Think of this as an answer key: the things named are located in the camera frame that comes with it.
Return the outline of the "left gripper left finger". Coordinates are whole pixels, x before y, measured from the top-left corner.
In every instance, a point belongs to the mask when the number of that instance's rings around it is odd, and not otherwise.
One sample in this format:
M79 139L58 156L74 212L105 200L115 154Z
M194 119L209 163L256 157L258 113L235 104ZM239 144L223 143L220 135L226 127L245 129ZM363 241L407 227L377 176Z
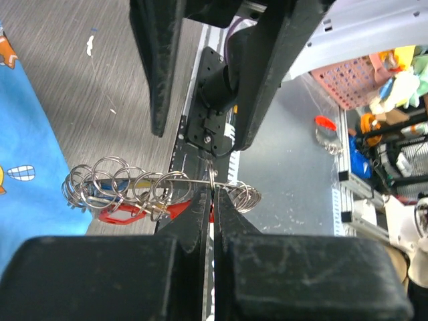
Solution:
M2 320L200 320L211 196L153 235L34 237L1 278Z

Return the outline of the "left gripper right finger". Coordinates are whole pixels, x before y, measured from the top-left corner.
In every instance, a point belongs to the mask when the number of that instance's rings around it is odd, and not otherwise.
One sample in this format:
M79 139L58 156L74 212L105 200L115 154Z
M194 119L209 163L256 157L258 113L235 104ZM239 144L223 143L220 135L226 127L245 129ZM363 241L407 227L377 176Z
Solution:
M384 246L357 237L270 235L213 193L216 320L410 320Z

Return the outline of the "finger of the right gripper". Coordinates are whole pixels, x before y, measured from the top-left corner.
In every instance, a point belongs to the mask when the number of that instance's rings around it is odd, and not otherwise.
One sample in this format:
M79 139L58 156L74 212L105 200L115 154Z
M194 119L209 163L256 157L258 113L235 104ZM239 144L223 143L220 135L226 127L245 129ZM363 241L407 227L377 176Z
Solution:
M160 138L170 108L183 16L183 1L130 2L130 24L150 90L151 131Z
M333 1L270 1L243 49L235 149L248 149L284 76L310 42Z

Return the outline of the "large metal keyring with rings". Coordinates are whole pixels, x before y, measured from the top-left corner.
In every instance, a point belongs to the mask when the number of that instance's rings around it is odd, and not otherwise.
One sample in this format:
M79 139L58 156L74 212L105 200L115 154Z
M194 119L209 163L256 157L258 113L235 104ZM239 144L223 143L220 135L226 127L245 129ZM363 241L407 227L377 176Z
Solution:
M236 183L218 183L215 180L213 165L207 167L208 181L201 187L209 191L226 192L234 208L241 214L251 211L260 201L261 193L252 186ZM180 171L157 173L132 166L119 156L105 156L94 165L78 165L65 177L62 183L62 195L68 207L89 211L101 209L107 202L124 201L141 207L173 202L171 194L173 182L177 177L186 182L190 179ZM135 181L151 180L156 183L149 189L136 189Z

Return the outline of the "red key tag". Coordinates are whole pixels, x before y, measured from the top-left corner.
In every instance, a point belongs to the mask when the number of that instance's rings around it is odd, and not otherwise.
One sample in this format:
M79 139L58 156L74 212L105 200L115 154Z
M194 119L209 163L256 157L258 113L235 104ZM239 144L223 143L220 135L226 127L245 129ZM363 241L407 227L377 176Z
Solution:
M170 205L159 203L149 205L148 207L141 207L140 205L124 201L106 201L106 206L101 209L94 209L92 216L97 221L111 225L129 225L145 217L148 217L151 221L159 221L163 217L169 217L171 220L174 220L193 204L193 199L182 203L173 203Z

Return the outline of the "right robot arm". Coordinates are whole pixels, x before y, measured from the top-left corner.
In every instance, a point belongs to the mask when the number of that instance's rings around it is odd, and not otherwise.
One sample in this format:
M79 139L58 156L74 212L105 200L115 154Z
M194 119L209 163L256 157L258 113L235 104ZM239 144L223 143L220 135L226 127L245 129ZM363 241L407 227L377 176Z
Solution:
M130 24L162 136L184 19L229 27L249 1L131 1ZM426 1L259 1L256 24L234 33L225 61L237 98L235 150L248 149L283 80L336 62L427 43Z

